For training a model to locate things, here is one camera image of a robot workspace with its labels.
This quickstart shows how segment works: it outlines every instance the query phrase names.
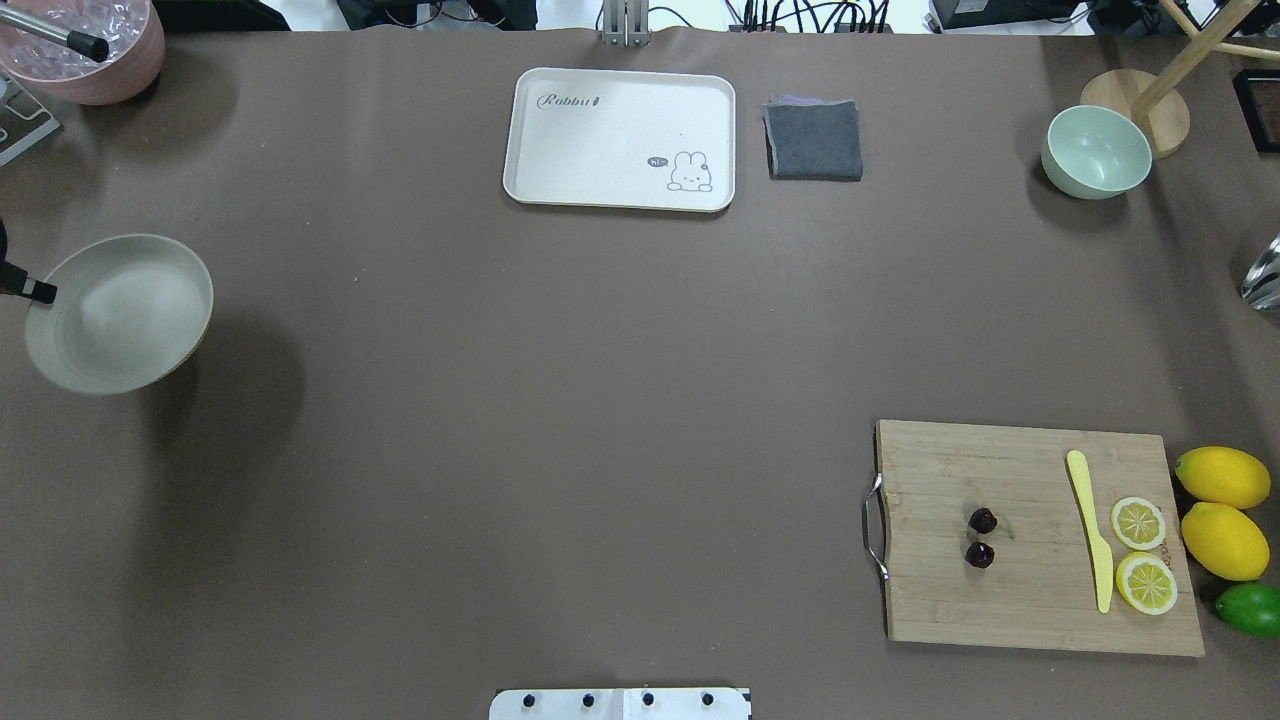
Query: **metal clamp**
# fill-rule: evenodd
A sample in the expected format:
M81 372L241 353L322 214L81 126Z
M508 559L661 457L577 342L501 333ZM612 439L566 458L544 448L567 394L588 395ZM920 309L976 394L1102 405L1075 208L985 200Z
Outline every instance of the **metal clamp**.
M887 583L888 568L884 566L884 562L881 561L879 556L876 555L876 551L872 550L872 530L869 523L870 516L868 514L868 510L870 509L872 505L872 497L876 497L877 492L879 492L879 489L883 487L884 487L884 475L876 473L876 482L872 483L872 489L867 491L867 497L863 498L863 546L867 548L867 555L869 555L872 557L872 561L876 562L876 569L879 570L881 580ZM888 532L886 532L884 534L887 541Z
M649 45L649 0L603 0L600 42Z

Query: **dark cherry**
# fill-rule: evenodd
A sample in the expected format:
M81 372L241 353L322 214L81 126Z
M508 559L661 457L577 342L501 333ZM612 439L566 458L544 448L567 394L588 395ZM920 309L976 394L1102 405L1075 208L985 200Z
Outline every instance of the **dark cherry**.
M996 561L996 551L984 542L975 542L964 552L964 560L974 568L991 568Z
M982 536L995 530L997 524L998 520L987 507L979 507L973 511L973 515L969 515L969 527Z

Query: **brown tabletop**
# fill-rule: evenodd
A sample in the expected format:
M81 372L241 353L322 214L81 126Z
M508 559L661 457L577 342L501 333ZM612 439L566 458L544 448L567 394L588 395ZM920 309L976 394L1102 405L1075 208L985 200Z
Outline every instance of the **brown tabletop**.
M1038 169L1089 78L1180 46L186 36L141 101L50 101L67 129L0 169L10 259L166 234L216 309L193 361L96 398L37 374L0 299L0 714L461 720L499 688L732 684L762 720L1274 717L1280 644L1203 601L1199 660L890 643L861 548L881 418L1280 469L1280 328L1235 291L1280 167L1238 61L1183 83L1190 138L1126 196ZM728 79L732 205L512 201L538 65ZM858 101L860 183L769 179L780 94Z

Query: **metal handle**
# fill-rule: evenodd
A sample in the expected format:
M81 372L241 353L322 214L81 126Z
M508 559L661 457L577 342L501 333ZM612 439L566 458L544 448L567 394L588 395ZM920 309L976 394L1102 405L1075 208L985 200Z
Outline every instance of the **metal handle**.
M867 548L867 555L869 555L872 557L872 561L876 562L876 569L879 570L881 580L887 583L888 568L884 566L884 562L882 562L879 556L876 555L876 551L872 550L872 530L870 530L870 523L868 521L870 519L870 516L868 515L868 509L870 509L872 497L874 497L876 493L879 492L879 489L883 487L884 487L884 475L876 473L876 482L872 483L872 489L867 491L867 497L863 498L863 546Z

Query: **green lime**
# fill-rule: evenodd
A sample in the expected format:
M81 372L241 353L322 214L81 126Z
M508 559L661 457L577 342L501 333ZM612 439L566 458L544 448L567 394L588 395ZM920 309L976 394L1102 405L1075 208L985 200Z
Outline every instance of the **green lime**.
M1280 637L1280 591L1261 583L1233 585L1213 610L1228 625L1260 638Z

